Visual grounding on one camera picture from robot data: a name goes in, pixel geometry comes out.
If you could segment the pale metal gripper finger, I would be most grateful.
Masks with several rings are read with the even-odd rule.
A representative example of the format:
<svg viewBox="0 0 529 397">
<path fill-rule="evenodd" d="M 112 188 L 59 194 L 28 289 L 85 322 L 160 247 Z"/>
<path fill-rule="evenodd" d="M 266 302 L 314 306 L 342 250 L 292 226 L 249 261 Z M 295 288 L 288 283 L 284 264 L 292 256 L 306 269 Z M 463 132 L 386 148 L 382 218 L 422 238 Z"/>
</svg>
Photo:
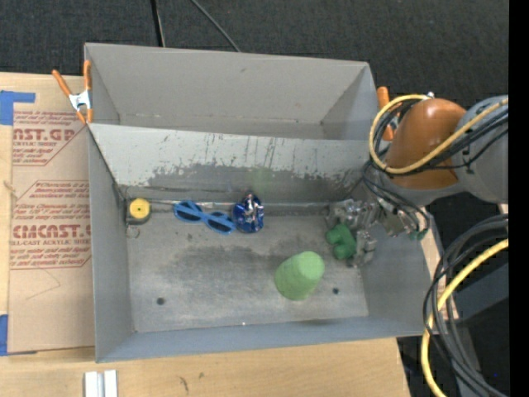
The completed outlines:
<svg viewBox="0 0 529 397">
<path fill-rule="evenodd" d="M 344 224 L 347 227 L 361 227 L 364 224 L 367 207 L 364 202 L 347 199 L 329 205 L 328 225 Z"/>
<path fill-rule="evenodd" d="M 358 230 L 355 234 L 355 240 L 356 251 L 353 265 L 366 265 L 373 260 L 377 240 L 367 230 Z"/>
</svg>

